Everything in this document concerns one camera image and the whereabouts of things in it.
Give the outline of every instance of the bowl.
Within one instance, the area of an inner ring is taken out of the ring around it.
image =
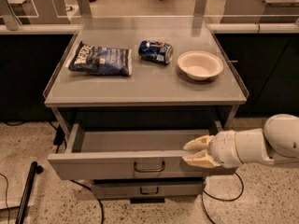
[[[178,67],[192,79],[205,80],[219,75],[223,70],[223,63],[211,53],[194,50],[178,57]]]

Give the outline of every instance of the speckled floor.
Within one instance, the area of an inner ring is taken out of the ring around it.
[[[237,118],[234,129],[261,127],[263,122],[264,119]],[[47,161],[47,156],[56,150],[52,145],[54,136],[55,131],[47,122],[28,122],[17,127],[0,123],[0,173],[9,182],[8,205],[20,201],[30,164],[37,161],[44,172],[36,175],[24,223],[100,223],[99,203],[93,195],[81,186],[60,180]],[[237,173],[245,189],[235,202],[219,202],[204,194],[206,210],[215,223],[298,223],[299,170],[246,164]],[[88,181],[79,181],[90,185]],[[0,177],[2,207],[5,188],[5,179]],[[207,179],[206,191],[214,196],[231,199],[240,190],[235,175]],[[103,201],[105,223],[210,223],[201,203],[201,196],[167,198],[165,203]],[[10,209],[9,223],[14,223],[17,211]],[[7,210],[0,211],[0,223],[7,223]]]

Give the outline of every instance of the blue can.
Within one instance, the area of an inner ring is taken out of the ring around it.
[[[169,64],[173,51],[172,46],[167,43],[144,40],[140,43],[138,53],[144,60]]]

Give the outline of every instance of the closed drawer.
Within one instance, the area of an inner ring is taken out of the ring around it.
[[[95,198],[133,199],[198,195],[203,192],[202,178],[139,179],[136,181],[95,181]]]
[[[61,179],[131,179],[203,176],[181,157],[183,146],[208,130],[93,132],[74,124],[64,154],[48,160]]]

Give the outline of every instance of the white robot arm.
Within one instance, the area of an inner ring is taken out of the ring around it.
[[[183,160],[203,168],[237,168],[250,162],[299,168],[299,118],[276,115],[263,129],[202,136],[187,143],[184,149],[199,151]]]

